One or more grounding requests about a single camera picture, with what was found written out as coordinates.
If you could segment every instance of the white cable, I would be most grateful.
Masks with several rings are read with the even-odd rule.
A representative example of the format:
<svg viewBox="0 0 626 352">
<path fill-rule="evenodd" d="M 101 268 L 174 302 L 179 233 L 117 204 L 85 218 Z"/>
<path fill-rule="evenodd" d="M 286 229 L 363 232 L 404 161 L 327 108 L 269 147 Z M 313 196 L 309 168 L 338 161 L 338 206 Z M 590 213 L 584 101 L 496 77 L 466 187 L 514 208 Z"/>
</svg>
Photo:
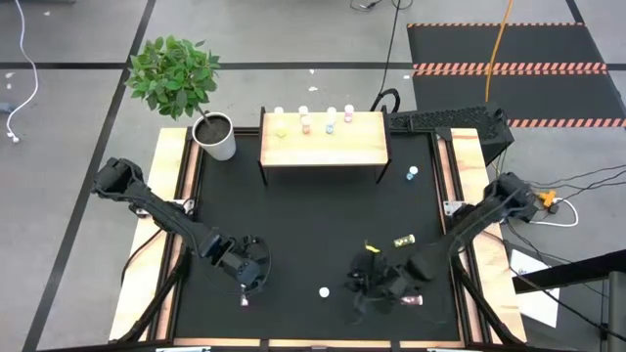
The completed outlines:
<svg viewBox="0 0 626 352">
<path fill-rule="evenodd" d="M 547 222 L 547 221 L 531 221 L 531 224 L 535 224 L 535 225 L 546 225 L 546 226 L 556 226 L 556 227 L 574 227 L 576 225 L 578 225 L 578 211 L 576 211 L 576 208 L 574 207 L 574 204 L 572 204 L 569 200 L 567 199 L 563 199 L 563 198 L 554 198 L 553 200 L 553 204 L 557 201 L 562 201 L 565 204 L 569 205 L 569 207 L 571 208 L 571 210 L 574 212 L 574 222 L 571 224 L 557 224 L 557 223 L 551 223 L 551 222 Z"/>
<path fill-rule="evenodd" d="M 20 49 L 22 50 L 22 55 L 28 60 L 28 62 L 32 66 L 32 70 L 33 70 L 33 73 L 34 73 L 34 76 L 35 76 L 35 89 L 32 91 L 32 94 L 30 95 L 30 97 L 28 97 L 28 99 L 26 99 L 25 102 L 23 102 L 15 110 L 11 111 L 11 113 L 9 114 L 9 118 L 7 119 L 7 130 L 8 130 L 7 136 L 13 138 L 13 143 L 19 142 L 20 138 L 18 138 L 18 136 L 16 136 L 16 134 L 11 129 L 11 119 L 16 114 L 16 112 L 18 112 L 26 104 L 30 103 L 32 98 L 35 97 L 35 94 L 37 94 L 37 91 L 39 90 L 39 78 L 37 77 L 37 67 L 35 66 L 35 63 L 28 57 L 28 55 L 26 54 L 26 52 L 23 49 L 23 37 L 24 37 L 25 32 L 26 32 L 26 20 L 23 17 L 23 11 L 22 11 L 22 6 L 20 5 L 20 0 L 16 0 L 16 5 L 18 5 L 18 10 L 20 11 L 20 17 L 22 18 L 22 34 L 20 34 Z"/>
</svg>

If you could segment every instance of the power cord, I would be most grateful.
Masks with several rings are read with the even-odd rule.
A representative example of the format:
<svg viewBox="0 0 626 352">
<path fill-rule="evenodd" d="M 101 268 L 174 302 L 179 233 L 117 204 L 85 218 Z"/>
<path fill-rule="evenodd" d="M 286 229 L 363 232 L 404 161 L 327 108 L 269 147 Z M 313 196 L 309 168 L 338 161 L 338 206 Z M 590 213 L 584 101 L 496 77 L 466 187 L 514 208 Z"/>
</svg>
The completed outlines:
<svg viewBox="0 0 626 352">
<path fill-rule="evenodd" d="M 128 259 L 126 260 L 126 264 L 124 264 L 124 267 L 121 269 L 121 279 L 120 279 L 121 285 L 124 284 L 124 278 L 126 277 L 126 270 L 128 270 L 130 263 L 133 262 L 137 254 L 139 254 L 140 251 L 142 251 L 148 244 L 150 244 L 150 242 L 152 242 L 158 236 L 158 234 L 161 233 L 161 231 L 163 231 L 163 229 L 156 230 L 156 232 L 152 236 L 150 236 L 149 239 L 147 239 L 142 245 L 139 246 L 139 248 L 135 249 L 135 251 L 132 254 L 130 254 Z"/>
<path fill-rule="evenodd" d="M 571 260 L 568 260 L 568 259 L 565 259 L 565 258 L 561 258 L 561 257 L 556 256 L 554 254 L 546 253 L 544 251 L 539 250 L 539 248 L 537 248 L 537 246 L 535 246 L 529 239 L 527 239 L 526 237 L 520 235 L 519 232 L 513 227 L 513 224 L 511 222 L 507 222 L 507 226 L 509 227 L 509 230 L 511 230 L 512 234 L 514 234 L 522 242 L 526 243 L 529 247 L 531 247 L 535 251 L 535 253 L 537 253 L 537 257 L 539 257 L 539 260 L 542 263 L 548 265 L 546 263 L 546 260 L 544 259 L 544 256 L 548 256 L 548 257 L 552 257 L 552 258 L 554 258 L 556 260 L 560 260 L 560 261 L 565 262 L 565 263 L 576 264 L 576 262 L 573 262 Z M 597 293 L 597 294 L 599 294 L 599 295 L 601 295 L 603 297 L 606 297 L 606 295 L 604 293 L 596 290 L 595 288 L 593 288 L 593 287 L 591 287 L 591 286 L 589 286 L 589 285 L 587 285 L 585 283 L 582 283 L 582 285 L 584 287 L 592 290 L 593 292 L 595 292 L 595 293 Z"/>
<path fill-rule="evenodd" d="M 577 315 L 580 319 L 584 320 L 585 322 L 589 323 L 590 325 L 598 328 L 599 330 L 602 330 L 610 335 L 613 335 L 617 338 L 619 338 L 622 341 L 626 341 L 626 337 L 622 336 L 621 334 L 603 327 L 602 325 L 592 321 L 591 319 L 585 317 L 582 313 L 578 312 L 577 310 L 575 310 L 574 308 L 570 307 L 569 305 L 559 301 L 556 297 L 554 297 L 551 293 L 547 292 L 544 289 L 541 289 L 540 287 L 538 287 L 537 285 L 535 285 L 534 283 L 532 283 L 531 281 L 527 280 L 524 276 L 520 275 L 515 269 L 513 269 L 511 267 L 511 265 L 509 265 L 509 270 L 511 270 L 512 272 L 514 272 L 517 277 L 522 280 L 523 282 L 529 284 L 530 286 L 532 286 L 533 288 L 537 289 L 537 290 L 541 290 L 542 292 L 544 292 L 546 295 L 548 295 L 552 300 L 554 300 L 556 303 L 558 303 L 560 306 L 562 306 L 563 308 L 567 309 L 568 311 L 572 312 L 573 314 Z"/>
<path fill-rule="evenodd" d="M 32 66 L 32 71 L 33 71 L 34 76 L 35 76 L 35 89 L 32 91 L 32 94 L 30 94 L 30 97 L 28 97 L 28 99 L 26 99 L 25 102 L 23 102 L 21 105 L 19 105 L 13 111 L 11 111 L 11 113 L 9 113 L 9 118 L 7 119 L 7 136 L 9 136 L 9 138 L 13 139 L 13 143 L 19 142 L 20 138 L 18 138 L 18 136 L 16 136 L 16 134 L 11 129 L 11 119 L 16 114 L 16 112 L 18 112 L 26 104 L 30 103 L 30 101 L 35 97 L 35 95 L 37 94 L 37 91 L 39 90 L 39 77 L 37 76 L 37 66 L 28 57 L 28 55 L 26 54 L 26 51 L 23 49 L 23 38 L 24 38 L 24 35 L 25 35 L 25 32 L 26 32 L 26 20 L 24 19 L 24 16 L 23 16 L 22 5 L 20 5 L 20 0 L 16 0 L 16 5 L 18 6 L 18 10 L 20 11 L 20 18 L 22 19 L 22 34 L 20 34 L 20 50 L 22 50 L 22 55 L 28 60 L 28 62 Z"/>
<path fill-rule="evenodd" d="M 485 103 L 489 102 L 489 88 L 491 84 L 491 72 L 493 70 L 493 64 L 496 61 L 496 54 L 498 53 L 498 48 L 500 47 L 500 40 L 502 39 L 502 34 L 505 32 L 505 26 L 507 24 L 507 19 L 509 18 L 509 13 L 511 12 L 512 6 L 513 6 L 513 0 L 509 0 L 509 5 L 507 6 L 505 17 L 502 19 L 502 23 L 500 24 L 500 31 L 498 32 L 496 45 L 493 47 L 493 52 L 491 53 L 491 60 L 489 61 L 489 67 L 487 68 L 487 83 L 485 84 Z"/>
<path fill-rule="evenodd" d="M 500 239 L 499 237 L 494 236 L 493 234 L 490 234 L 490 233 L 487 233 L 487 232 L 485 232 L 485 233 L 486 233 L 487 235 L 491 236 L 493 239 L 497 240 L 498 242 L 501 242 L 501 243 L 502 243 L 502 245 L 503 245 L 504 247 L 506 247 L 506 246 L 507 246 L 507 244 L 506 244 L 505 240 Z M 600 330 L 602 330 L 602 331 L 605 331 L 606 333 L 608 333 L 608 334 L 610 334 L 610 335 L 613 335 L 613 336 L 615 336 L 615 337 L 617 337 L 617 338 L 621 339 L 622 341 L 626 341 L 626 337 L 622 336 L 621 334 L 619 334 L 619 333 L 617 333 L 617 332 L 615 332 L 615 331 L 613 331 L 613 330 L 610 330 L 610 329 L 608 329 L 608 328 L 605 328 L 605 327 L 603 327 L 602 325 L 600 325 L 600 324 L 598 324 L 598 323 L 596 323 L 596 322 L 592 321 L 591 319 L 589 319 L 589 318 L 585 317 L 582 313 L 578 312 L 576 309 L 574 309 L 574 308 L 570 307 L 569 305 L 567 305 L 567 304 L 565 304 L 565 303 L 563 303 L 563 302 L 559 301 L 557 298 L 555 298 L 554 296 L 552 296 L 549 292 L 545 291 L 544 289 L 541 289 L 540 287 L 538 287 L 538 286 L 537 286 L 537 285 L 535 285 L 534 283 L 532 283 L 532 282 L 530 282 L 529 280 L 527 280 L 527 279 L 526 279 L 525 277 L 523 277 L 520 273 L 518 273 L 515 269 L 513 269 L 513 268 L 511 267 L 511 264 L 509 264 L 509 270 L 511 270 L 514 274 L 516 274 L 516 275 L 517 275 L 517 277 L 518 277 L 520 280 L 524 281 L 525 283 L 529 284 L 530 286 L 534 287 L 534 288 L 535 288 L 535 289 L 537 289 L 537 290 L 541 290 L 542 292 L 544 292 L 545 294 L 547 294 L 547 295 L 548 295 L 548 296 L 549 296 L 552 300 L 554 300 L 556 303 L 558 303 L 560 306 L 562 306 L 563 308 L 565 308 L 565 309 L 567 309 L 568 311 L 572 312 L 573 314 L 577 315 L 579 318 L 581 318 L 581 319 L 582 319 L 582 320 L 584 320 L 585 322 L 589 323 L 590 325 L 592 325 L 592 326 L 594 326 L 594 327 L 596 327 L 596 328 L 598 328 L 598 329 L 600 329 Z M 599 294 L 603 295 L 602 293 L 598 292 L 597 290 L 595 290 L 595 289 L 593 289 L 593 288 L 591 288 L 591 287 L 589 287 L 589 288 L 590 288 L 591 290 L 593 290 L 593 291 L 595 291 L 595 292 L 597 292 L 597 293 L 599 293 Z"/>
<path fill-rule="evenodd" d="M 578 211 L 576 211 L 576 208 L 574 207 L 574 204 L 571 203 L 571 201 L 564 199 L 564 198 L 555 198 L 555 201 L 553 201 L 553 204 L 556 204 L 557 202 L 564 202 L 565 204 L 569 205 L 569 207 L 571 208 L 571 211 L 573 211 L 574 213 L 574 222 L 571 224 L 559 224 L 559 223 L 552 223 L 552 222 L 548 222 L 548 221 L 531 221 L 530 224 L 535 224 L 535 225 L 545 225 L 545 226 L 555 226 L 555 227 L 561 227 L 561 228 L 571 228 L 574 227 L 576 225 L 578 225 Z"/>
<path fill-rule="evenodd" d="M 389 70 L 389 60 L 391 59 L 391 48 L 393 47 L 393 39 L 395 38 L 395 26 L 398 24 L 398 13 L 400 12 L 400 7 L 396 6 L 395 15 L 393 17 L 393 29 L 391 29 L 391 40 L 389 40 L 389 50 L 387 51 L 387 60 L 384 63 L 384 73 L 382 74 L 382 83 L 380 84 L 379 96 L 382 93 L 382 89 L 384 89 L 384 81 L 387 79 L 387 71 Z"/>
<path fill-rule="evenodd" d="M 350 0 L 350 3 L 349 3 L 350 9 L 356 10 L 356 11 L 359 11 L 359 12 L 366 12 L 366 13 L 367 12 L 371 12 L 372 10 L 374 10 L 374 8 L 380 2 L 382 2 L 382 0 L 376 0 L 376 1 L 371 2 L 368 5 L 359 4 L 359 6 L 354 6 L 354 1 L 355 0 Z M 413 0 L 410 0 L 409 5 L 407 5 L 405 7 L 400 7 L 399 1 L 401 1 L 401 0 L 398 0 L 398 3 L 396 4 L 396 2 L 394 0 L 391 0 L 391 3 L 393 4 L 393 6 L 395 6 L 395 8 L 398 9 L 398 10 L 406 10 L 406 9 L 410 8 L 411 6 L 413 6 Z"/>
<path fill-rule="evenodd" d="M 600 169 L 597 169 L 597 170 L 594 170 L 594 171 L 585 172 L 585 173 L 582 173 L 580 175 L 575 175 L 575 176 L 571 176 L 571 177 L 564 178 L 564 179 L 558 179 L 556 181 L 548 182 L 548 183 L 541 183 L 541 182 L 536 182 L 536 181 L 526 181 L 526 182 L 528 182 L 531 185 L 535 185 L 537 188 L 544 188 L 544 187 L 546 187 L 546 188 L 548 188 L 548 187 L 550 187 L 550 188 L 558 188 L 558 187 L 562 187 L 562 186 L 552 187 L 552 185 L 555 185 L 557 183 L 564 182 L 564 181 L 572 181 L 572 180 L 575 180 L 577 178 L 590 176 L 590 175 L 597 174 L 597 173 L 602 172 L 602 171 L 609 171 L 609 170 L 620 169 L 622 167 L 626 167 L 626 164 L 617 165 L 617 166 L 610 166 L 610 167 L 603 167 L 603 168 L 600 168 Z"/>
</svg>

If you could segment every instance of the wooden frame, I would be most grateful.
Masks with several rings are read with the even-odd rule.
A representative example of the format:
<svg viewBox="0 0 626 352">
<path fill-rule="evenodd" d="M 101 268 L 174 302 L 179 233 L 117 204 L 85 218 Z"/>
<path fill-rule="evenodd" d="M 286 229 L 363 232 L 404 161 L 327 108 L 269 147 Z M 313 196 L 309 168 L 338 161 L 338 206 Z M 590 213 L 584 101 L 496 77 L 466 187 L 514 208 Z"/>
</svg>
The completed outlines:
<svg viewBox="0 0 626 352">
<path fill-rule="evenodd" d="M 156 146 L 155 159 L 151 169 L 149 186 L 162 198 L 172 198 L 176 185 L 178 171 L 181 166 L 183 146 L 185 144 L 186 129 L 162 129 Z M 476 131 L 473 129 L 453 129 L 452 142 L 449 144 L 455 151 L 459 181 L 465 196 L 465 201 L 476 203 L 482 200 L 482 191 L 489 183 L 487 172 L 482 158 L 480 143 Z M 443 169 L 443 185 L 445 185 L 448 199 L 455 199 L 453 187 L 453 174 L 448 161 L 448 152 L 443 140 L 438 143 L 441 165 Z M 196 174 L 196 159 L 200 155 L 199 147 L 192 144 L 189 151 L 188 167 L 186 170 L 183 196 L 192 196 L 194 175 Z M 151 219 L 139 220 L 137 232 L 132 249 L 140 245 L 156 226 Z M 492 225 L 488 231 L 496 236 L 501 236 L 500 229 Z M 176 261 L 180 244 L 179 236 L 176 237 L 173 252 L 170 256 L 169 269 Z M 500 319 L 509 327 L 514 335 L 525 340 L 525 332 L 521 317 L 516 304 L 513 282 L 509 274 L 508 258 L 505 249 L 500 242 L 495 242 L 488 236 L 478 236 L 474 240 L 476 264 L 480 276 L 483 294 L 491 304 Z M 155 293 L 157 277 L 159 275 L 160 260 L 164 251 L 164 236 L 154 241 L 144 252 L 138 255 L 136 261 L 129 267 L 126 281 L 122 286 L 117 305 L 117 311 L 113 320 L 111 338 L 117 338 L 124 334 L 132 323 L 143 313 L 144 308 Z M 465 294 L 469 313 L 469 327 L 472 340 L 481 341 L 481 329 L 475 304 L 468 293 Z M 159 313 L 159 324 L 156 331 L 157 339 L 167 337 L 170 312 L 173 303 L 173 290 L 167 296 Z M 498 338 L 493 331 L 491 335 L 494 342 Z M 461 341 L 401 341 L 401 348 L 459 348 L 464 347 L 465 336 Z M 256 347 L 260 346 L 260 339 L 238 338 L 175 338 L 176 345 L 203 345 L 223 347 Z M 390 348 L 390 341 L 355 341 L 355 340 L 301 340 L 301 339 L 271 339 L 270 347 L 352 347 L 352 348 Z"/>
</svg>

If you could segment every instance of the black mat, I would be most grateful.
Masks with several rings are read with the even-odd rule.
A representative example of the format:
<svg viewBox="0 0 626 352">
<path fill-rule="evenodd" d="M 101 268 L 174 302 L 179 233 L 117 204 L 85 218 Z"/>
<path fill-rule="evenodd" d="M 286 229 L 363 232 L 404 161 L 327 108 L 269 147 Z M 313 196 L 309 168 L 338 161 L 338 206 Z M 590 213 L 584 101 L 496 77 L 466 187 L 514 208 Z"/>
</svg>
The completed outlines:
<svg viewBox="0 0 626 352">
<path fill-rule="evenodd" d="M 484 103 L 486 77 L 424 75 L 413 78 L 420 110 Z M 586 75 L 494 75 L 492 102 L 511 119 L 623 118 L 610 78 Z"/>
<path fill-rule="evenodd" d="M 449 276 L 423 290 L 425 305 L 375 311 L 359 326 L 346 322 L 353 295 L 342 288 L 352 255 L 364 240 L 390 253 L 395 238 L 415 234 L 417 243 L 442 234 L 430 141 L 426 135 L 393 137 L 393 162 L 375 185 L 373 168 L 272 169 L 264 188 L 256 137 L 238 137 L 235 157 L 207 158 L 201 174 L 199 220 L 233 236 L 264 237 L 273 267 L 263 292 L 241 307 L 237 295 L 212 286 L 197 262 L 183 285 L 176 337 L 458 340 Z M 420 173 L 405 179 L 411 165 Z M 404 248 L 394 257 L 405 257 Z M 238 287 L 204 268 L 216 284 Z M 327 286 L 331 295 L 320 298 Z M 434 321 L 445 321 L 435 324 Z"/>
<path fill-rule="evenodd" d="M 423 26 L 408 28 L 411 57 L 420 63 L 488 63 L 500 27 Z M 499 63 L 602 63 L 584 25 L 508 25 Z"/>
</svg>

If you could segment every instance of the bottle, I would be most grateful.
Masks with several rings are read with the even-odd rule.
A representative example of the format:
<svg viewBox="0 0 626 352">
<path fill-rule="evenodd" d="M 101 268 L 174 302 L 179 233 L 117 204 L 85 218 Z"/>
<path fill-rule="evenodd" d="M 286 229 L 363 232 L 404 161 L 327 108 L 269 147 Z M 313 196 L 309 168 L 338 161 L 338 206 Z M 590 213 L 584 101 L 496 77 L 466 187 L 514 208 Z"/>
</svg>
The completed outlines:
<svg viewBox="0 0 626 352">
<path fill-rule="evenodd" d="M 309 134 L 311 132 L 311 117 L 309 117 L 309 109 L 305 106 L 302 106 L 298 109 L 298 112 L 300 112 L 302 133 Z"/>
<path fill-rule="evenodd" d="M 407 173 L 407 180 L 411 181 L 418 174 L 418 166 L 409 167 L 409 173 Z"/>
<path fill-rule="evenodd" d="M 326 133 L 332 134 L 335 132 L 335 122 L 336 122 L 336 109 L 330 107 L 326 110 L 327 113 L 327 122 L 326 122 Z"/>
<path fill-rule="evenodd" d="M 354 114 L 354 107 L 351 105 L 346 105 L 344 108 L 345 114 L 343 116 L 343 120 L 347 123 L 352 122 L 352 114 Z"/>
<path fill-rule="evenodd" d="M 274 113 L 285 113 L 285 111 L 281 107 L 275 107 Z M 287 126 L 282 120 L 279 120 L 276 124 L 276 135 L 280 138 L 287 136 Z"/>
</svg>

